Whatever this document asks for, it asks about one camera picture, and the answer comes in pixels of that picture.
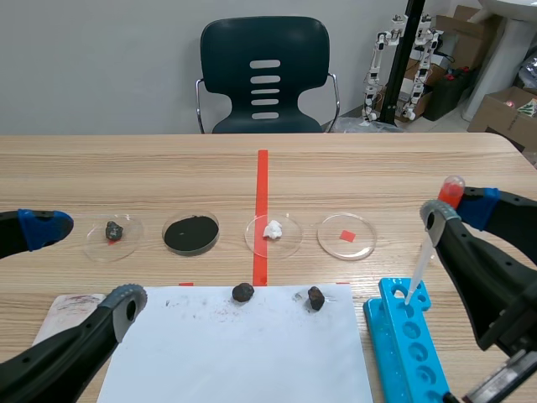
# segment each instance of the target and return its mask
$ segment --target floor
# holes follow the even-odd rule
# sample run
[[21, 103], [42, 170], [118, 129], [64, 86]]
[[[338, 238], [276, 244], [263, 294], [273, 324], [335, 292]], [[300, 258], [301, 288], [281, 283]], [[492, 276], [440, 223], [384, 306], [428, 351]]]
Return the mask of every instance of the floor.
[[397, 126], [413, 133], [460, 133], [466, 132], [470, 123], [461, 118], [461, 106], [447, 113], [435, 122], [417, 118], [413, 122], [397, 122]]

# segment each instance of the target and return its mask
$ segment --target table grain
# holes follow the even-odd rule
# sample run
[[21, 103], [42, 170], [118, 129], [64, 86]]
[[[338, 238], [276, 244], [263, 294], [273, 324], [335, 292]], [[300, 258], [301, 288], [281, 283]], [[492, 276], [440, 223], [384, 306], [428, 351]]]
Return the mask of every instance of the table grain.
[[[0, 137], [0, 211], [61, 210], [75, 219], [64, 241], [0, 262], [0, 360], [32, 343], [54, 298], [108, 292], [123, 283], [147, 286], [236, 285], [252, 278], [244, 229], [255, 208], [257, 152], [268, 149], [268, 210], [293, 215], [304, 229], [298, 252], [268, 262], [269, 285], [350, 282], [375, 402], [383, 401], [362, 304], [378, 281], [410, 276], [424, 237], [419, 208], [444, 178], [493, 186], [537, 199], [535, 169], [506, 139], [490, 133], [250, 134]], [[162, 227], [177, 212], [207, 211], [221, 224], [215, 248], [195, 258], [169, 252]], [[316, 225], [333, 212], [369, 220], [377, 248], [349, 262], [327, 254]], [[96, 216], [128, 213], [144, 225], [130, 256], [89, 260], [86, 235]], [[489, 242], [529, 261], [505, 242]], [[475, 344], [462, 303], [433, 261], [425, 273], [433, 303], [426, 313], [452, 391], [462, 396], [505, 357]], [[95, 402], [106, 366], [80, 402]], [[508, 400], [530, 402], [537, 377]]]

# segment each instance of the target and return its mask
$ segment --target glass petri dish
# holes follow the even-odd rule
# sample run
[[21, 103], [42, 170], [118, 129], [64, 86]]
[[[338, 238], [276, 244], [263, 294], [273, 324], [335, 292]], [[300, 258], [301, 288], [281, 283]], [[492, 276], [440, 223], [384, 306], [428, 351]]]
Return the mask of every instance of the glass petri dish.
[[321, 247], [338, 259], [367, 258], [377, 244], [377, 233], [367, 220], [350, 212], [339, 212], [325, 218], [317, 228]]
[[[123, 227], [123, 235], [118, 241], [107, 239], [106, 228], [109, 221]], [[84, 248], [87, 256], [96, 262], [112, 262], [129, 256], [139, 246], [143, 237], [143, 225], [130, 214], [113, 214], [96, 217], [86, 237]]]
[[180, 212], [162, 228], [166, 248], [181, 256], [204, 254], [215, 246], [220, 225], [209, 212]]
[[[263, 238], [267, 224], [275, 220], [282, 225], [282, 236], [278, 239]], [[259, 228], [259, 239], [256, 242], [255, 230]], [[302, 242], [302, 228], [289, 214], [268, 214], [255, 217], [244, 231], [246, 245], [258, 256], [282, 259], [294, 254]]]

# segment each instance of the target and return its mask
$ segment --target black office chair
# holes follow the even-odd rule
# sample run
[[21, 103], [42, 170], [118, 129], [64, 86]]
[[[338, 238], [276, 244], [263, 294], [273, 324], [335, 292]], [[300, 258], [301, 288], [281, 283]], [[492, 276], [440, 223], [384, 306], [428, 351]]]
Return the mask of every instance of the black office chair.
[[307, 17], [251, 17], [215, 21], [201, 34], [201, 69], [196, 81], [197, 116], [201, 121], [200, 84], [227, 95], [232, 112], [213, 133], [316, 133], [320, 124], [298, 107], [299, 95], [324, 86], [330, 41], [325, 26]]

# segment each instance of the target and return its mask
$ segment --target blue test tube rack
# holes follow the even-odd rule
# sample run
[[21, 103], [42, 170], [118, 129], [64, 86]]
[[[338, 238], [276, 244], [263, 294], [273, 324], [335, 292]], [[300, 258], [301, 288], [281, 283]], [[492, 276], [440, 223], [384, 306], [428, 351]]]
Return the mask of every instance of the blue test tube rack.
[[410, 279], [381, 279], [381, 298], [363, 304], [387, 403], [441, 403], [449, 391], [424, 312], [430, 298], [423, 281], [408, 305]]

